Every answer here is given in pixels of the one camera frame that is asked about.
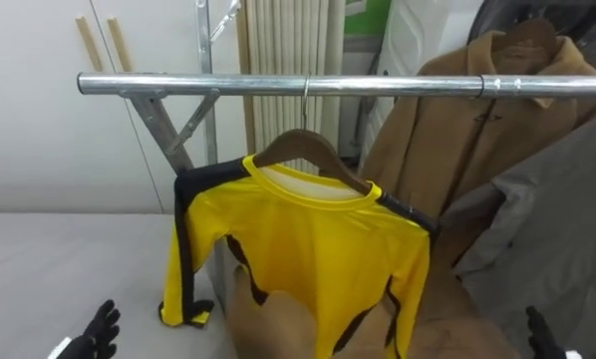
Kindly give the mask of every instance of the hanger hook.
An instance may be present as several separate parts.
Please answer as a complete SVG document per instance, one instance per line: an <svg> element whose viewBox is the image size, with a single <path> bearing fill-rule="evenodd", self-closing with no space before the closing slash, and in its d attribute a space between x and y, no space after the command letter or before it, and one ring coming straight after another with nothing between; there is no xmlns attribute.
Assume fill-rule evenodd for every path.
<svg viewBox="0 0 596 359"><path fill-rule="evenodd" d="M307 73L307 78L305 79L305 92L302 94L302 129L307 130L307 94L309 93L309 78L311 77L311 72Z"/></svg>

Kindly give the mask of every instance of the white wall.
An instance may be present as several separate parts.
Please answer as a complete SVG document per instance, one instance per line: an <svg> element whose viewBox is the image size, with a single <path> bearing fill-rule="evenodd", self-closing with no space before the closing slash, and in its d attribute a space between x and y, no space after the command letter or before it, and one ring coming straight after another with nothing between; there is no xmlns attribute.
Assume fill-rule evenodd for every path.
<svg viewBox="0 0 596 359"><path fill-rule="evenodd" d="M212 24L227 1L210 2ZM135 71L198 73L194 2L0 1L0 211L172 210L174 174L120 97L83 96L94 71L75 23L89 25L103 72L120 71L107 26L116 17ZM216 73L238 73L235 24L214 44ZM200 99L165 99L180 129ZM219 159L245 154L242 100L216 105ZM205 165L203 128L186 145Z"/></svg>

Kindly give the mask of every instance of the radiator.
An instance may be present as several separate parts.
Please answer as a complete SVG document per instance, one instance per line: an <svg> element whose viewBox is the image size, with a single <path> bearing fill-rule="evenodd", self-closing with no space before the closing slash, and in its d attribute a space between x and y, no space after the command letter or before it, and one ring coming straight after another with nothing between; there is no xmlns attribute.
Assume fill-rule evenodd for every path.
<svg viewBox="0 0 596 359"><path fill-rule="evenodd" d="M345 0L247 0L251 74L339 75L342 70ZM338 145L339 98L254 97L255 149L280 134L305 129ZM314 173L306 162L289 166Z"/></svg>

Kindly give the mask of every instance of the coat collar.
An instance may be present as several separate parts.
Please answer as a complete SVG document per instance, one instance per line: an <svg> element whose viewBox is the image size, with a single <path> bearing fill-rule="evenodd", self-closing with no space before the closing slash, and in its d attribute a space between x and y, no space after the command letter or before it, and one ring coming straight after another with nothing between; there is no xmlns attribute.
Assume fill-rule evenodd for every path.
<svg viewBox="0 0 596 359"><path fill-rule="evenodd" d="M490 31L473 40L466 47L466 66L468 74L496 75L495 66L490 54L491 44L494 38L503 36L502 32ZM575 44L568 37L558 36L559 51L551 63L542 69L537 75L576 75L579 66L584 63L584 57ZM531 99L540 107L548 108L553 99Z"/></svg>

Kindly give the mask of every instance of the black glove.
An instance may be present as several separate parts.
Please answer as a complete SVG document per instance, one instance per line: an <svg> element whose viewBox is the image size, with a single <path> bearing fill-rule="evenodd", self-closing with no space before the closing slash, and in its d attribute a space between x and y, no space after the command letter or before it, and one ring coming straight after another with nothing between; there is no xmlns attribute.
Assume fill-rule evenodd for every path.
<svg viewBox="0 0 596 359"><path fill-rule="evenodd" d="M110 359L117 353L117 346L111 342L119 335L121 313L115 309L115 302L107 300L92 319L88 327L59 354L57 359Z"/></svg>
<svg viewBox="0 0 596 359"><path fill-rule="evenodd" d="M541 313L534 306L529 306L526 308L526 315L530 330L528 343L535 353L534 359L566 359L566 353L555 343L555 338Z"/></svg>

